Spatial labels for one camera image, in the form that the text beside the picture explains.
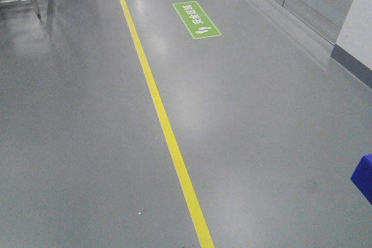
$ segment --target gray baseboard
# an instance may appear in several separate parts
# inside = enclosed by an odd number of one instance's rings
[[[337,44],[333,48],[331,57],[372,89],[372,70],[366,65]]]

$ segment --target white wall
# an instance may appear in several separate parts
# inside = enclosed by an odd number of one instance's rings
[[[353,0],[336,44],[372,69],[372,0]]]

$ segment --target footprint icon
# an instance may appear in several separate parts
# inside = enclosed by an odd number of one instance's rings
[[[208,32],[210,29],[212,29],[211,27],[200,27],[198,31],[196,31],[195,33],[197,34],[203,34],[205,32]]]

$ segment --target blue box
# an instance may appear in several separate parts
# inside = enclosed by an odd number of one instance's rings
[[[372,154],[362,157],[351,180],[372,204]]]

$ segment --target green floor sign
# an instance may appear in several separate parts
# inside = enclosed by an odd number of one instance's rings
[[[173,6],[194,39],[222,35],[197,1],[174,3]]]

